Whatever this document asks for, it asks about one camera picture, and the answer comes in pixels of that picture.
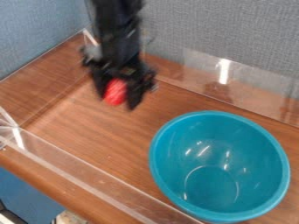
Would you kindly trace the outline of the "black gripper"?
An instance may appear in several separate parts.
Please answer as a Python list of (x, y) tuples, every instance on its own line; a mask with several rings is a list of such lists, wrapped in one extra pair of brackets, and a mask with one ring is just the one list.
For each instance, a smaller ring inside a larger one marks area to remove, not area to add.
[(140, 104), (145, 91), (156, 89), (156, 71), (135, 56), (123, 65), (113, 65), (103, 56), (96, 57), (79, 49), (83, 61), (81, 65), (89, 67), (91, 76), (100, 98), (104, 98), (108, 82), (119, 78), (127, 82), (127, 107), (133, 110)]

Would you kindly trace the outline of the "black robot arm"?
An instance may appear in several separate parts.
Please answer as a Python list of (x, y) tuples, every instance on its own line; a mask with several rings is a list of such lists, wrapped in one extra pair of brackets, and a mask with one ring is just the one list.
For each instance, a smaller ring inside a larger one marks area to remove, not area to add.
[(88, 67), (101, 100), (113, 81), (123, 85), (128, 110), (135, 110), (144, 96), (156, 88), (156, 71), (140, 57), (144, 0), (89, 0), (95, 10), (93, 29), (99, 46), (80, 48), (83, 66)]

